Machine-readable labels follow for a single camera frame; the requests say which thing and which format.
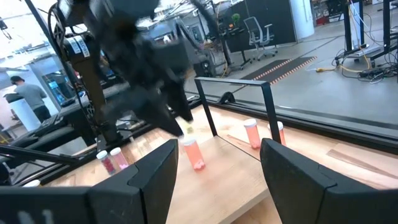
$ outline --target white pillar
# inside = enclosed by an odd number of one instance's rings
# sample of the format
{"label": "white pillar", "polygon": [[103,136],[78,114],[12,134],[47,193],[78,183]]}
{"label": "white pillar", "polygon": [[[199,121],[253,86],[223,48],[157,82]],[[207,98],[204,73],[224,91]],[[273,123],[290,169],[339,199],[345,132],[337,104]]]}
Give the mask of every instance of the white pillar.
{"label": "white pillar", "polygon": [[297,40],[314,33],[310,0],[291,0],[294,29]]}

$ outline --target concrete floor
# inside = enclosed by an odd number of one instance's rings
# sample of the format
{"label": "concrete floor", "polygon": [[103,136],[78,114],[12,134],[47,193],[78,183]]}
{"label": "concrete floor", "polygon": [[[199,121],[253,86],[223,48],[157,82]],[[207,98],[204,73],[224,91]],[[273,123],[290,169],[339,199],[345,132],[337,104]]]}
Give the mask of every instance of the concrete floor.
{"label": "concrete floor", "polygon": [[[383,37],[382,12],[377,12],[380,8],[382,8],[382,4],[365,6],[364,8],[365,13],[368,13],[372,18],[371,37],[375,40],[382,40]],[[398,9],[392,10],[391,14],[392,18],[396,18]],[[365,16],[364,21],[370,28],[370,18]],[[392,25],[398,25],[398,20],[392,20]],[[357,79],[345,78],[341,74],[341,70],[324,73],[315,72],[316,68],[331,68],[332,59],[340,49],[345,47],[344,33],[343,21],[316,27],[312,36],[299,40],[296,44],[279,47],[277,56],[263,58],[260,62],[254,62],[252,65],[248,64],[243,71],[233,72],[228,78],[242,78],[279,59],[317,56],[317,59],[311,64],[271,86],[275,105],[286,108],[277,110],[277,113],[388,136],[397,136],[397,77],[386,78],[377,84],[370,84],[360,82]],[[365,43],[372,46],[380,44],[379,42],[374,43],[366,35]],[[255,51],[248,50],[245,54],[250,57],[250,55],[255,54]],[[242,61],[240,53],[231,54],[231,59],[236,64]],[[384,57],[376,60],[376,64],[384,64],[385,62]],[[344,66],[355,70],[364,70],[368,67],[365,59],[361,59],[359,63],[354,63],[353,59],[347,59]],[[345,72],[345,75],[357,76],[356,73],[350,72]],[[193,79],[188,80],[185,89],[188,93],[197,93]],[[257,103],[260,105],[251,106],[265,109],[262,93],[258,87],[204,83],[203,89],[206,94],[215,96],[221,96],[226,91],[232,91],[237,100]],[[301,111],[298,113],[290,110],[290,108],[300,109]],[[369,125],[367,122],[351,122],[350,118],[396,124],[397,129],[379,128],[378,125]]]}

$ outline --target wooden tabletop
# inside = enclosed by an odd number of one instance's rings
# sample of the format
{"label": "wooden tabletop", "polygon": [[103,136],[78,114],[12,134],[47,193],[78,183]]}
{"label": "wooden tabletop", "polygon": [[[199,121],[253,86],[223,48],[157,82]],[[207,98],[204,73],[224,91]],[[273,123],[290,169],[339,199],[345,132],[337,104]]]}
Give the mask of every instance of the wooden tabletop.
{"label": "wooden tabletop", "polygon": [[[261,173],[259,150],[250,148],[243,127],[243,121],[249,117],[218,108],[210,109],[219,138],[213,138],[203,107],[192,110],[195,120],[192,124],[195,131],[193,135],[208,167],[202,173],[194,172],[187,165],[183,150],[180,150],[168,223],[229,223],[238,218],[234,223],[280,224],[271,197],[266,197],[267,189],[260,187],[264,176]],[[177,121],[186,126],[181,119]],[[258,121],[262,138],[271,136],[267,125],[266,121]],[[285,127],[284,133],[289,148],[326,167],[377,189],[398,188],[398,156],[294,128]],[[129,162],[135,162],[170,138],[171,135],[155,129],[126,145],[123,153]],[[248,163],[247,166],[251,168],[246,169],[243,163]],[[49,185],[95,185],[105,178],[108,175],[102,164],[93,161]],[[223,187],[218,187],[215,183],[222,178],[220,184]],[[245,183],[240,183],[239,180],[243,179]],[[238,193],[243,196],[229,195]]]}

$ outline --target office chair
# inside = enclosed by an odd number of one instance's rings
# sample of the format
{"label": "office chair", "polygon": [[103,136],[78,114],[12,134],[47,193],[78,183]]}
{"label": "office chair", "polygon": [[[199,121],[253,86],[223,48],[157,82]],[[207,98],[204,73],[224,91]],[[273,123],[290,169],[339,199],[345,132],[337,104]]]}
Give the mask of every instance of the office chair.
{"label": "office chair", "polygon": [[272,24],[268,24],[265,26],[265,28],[267,28],[267,35],[264,36],[261,26],[254,16],[249,17],[243,21],[248,28],[249,45],[255,45],[257,51],[259,52],[257,58],[254,58],[254,60],[257,59],[258,61],[260,61],[262,56],[266,57],[269,54],[274,57],[275,54],[278,53],[278,51],[276,50],[276,45],[275,49],[265,49],[265,46],[268,45],[270,41],[274,40],[274,35],[269,33],[269,28],[270,26],[272,26]]}

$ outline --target black stand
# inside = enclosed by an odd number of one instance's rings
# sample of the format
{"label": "black stand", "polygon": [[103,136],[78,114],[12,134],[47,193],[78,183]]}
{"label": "black stand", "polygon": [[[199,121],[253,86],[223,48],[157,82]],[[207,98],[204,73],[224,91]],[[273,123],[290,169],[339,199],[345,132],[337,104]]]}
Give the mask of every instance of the black stand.
{"label": "black stand", "polygon": [[[363,1],[362,0],[353,0],[353,3],[359,3],[359,16],[363,21]],[[339,65],[339,59],[345,58],[347,55],[354,54],[359,52],[361,49],[366,48],[365,36],[364,36],[364,25],[363,22],[360,22],[360,33],[361,33],[361,48],[353,49],[353,43],[351,38],[351,24],[349,22],[349,11],[351,3],[346,2],[346,0],[342,0],[343,4],[343,15],[344,15],[344,30],[345,30],[345,39],[346,39],[346,50],[343,54],[335,57],[336,64]]]}
{"label": "black stand", "polygon": [[251,85],[251,86],[259,86],[262,90],[262,96],[264,97],[264,103],[266,105],[267,115],[265,118],[268,119],[269,126],[271,129],[272,139],[278,143],[280,141],[280,134],[278,128],[278,121],[275,111],[274,98],[272,97],[271,85],[269,82],[264,81],[255,81],[255,80],[232,80],[225,78],[205,78],[199,77],[195,79],[195,84],[198,88],[198,94],[203,105],[203,109],[205,110],[207,121],[209,122],[209,126],[211,129],[211,133],[213,136],[217,136],[217,129],[213,121],[213,117],[211,116],[211,112],[209,109],[208,102],[206,100],[205,92],[203,91],[203,87],[201,82],[218,82],[218,83],[230,83],[230,84],[240,84],[240,85]]}
{"label": "black stand", "polygon": [[383,41],[384,41],[384,50],[383,52],[378,53],[377,55],[374,55],[370,58],[372,67],[374,68],[376,64],[374,63],[374,60],[389,54],[393,50],[397,50],[397,46],[391,46],[391,31],[390,31],[390,0],[384,0],[383,1]]}
{"label": "black stand", "polygon": [[[245,31],[245,29],[242,29],[242,28],[235,28],[235,29],[233,29],[233,30],[230,30],[229,32],[228,32],[228,35],[230,36],[230,37],[236,37],[236,38],[238,38],[238,41],[239,42],[241,42],[241,34],[243,33]],[[231,69],[232,70],[243,70],[243,67],[245,66],[245,64],[247,64],[247,63],[252,63],[252,60],[251,59],[246,59],[246,56],[245,56],[245,54],[244,54],[244,49],[243,49],[243,47],[241,47],[241,53],[242,53],[242,58],[243,58],[243,63],[241,64],[241,65],[238,65],[238,66],[232,66],[231,67]]]}

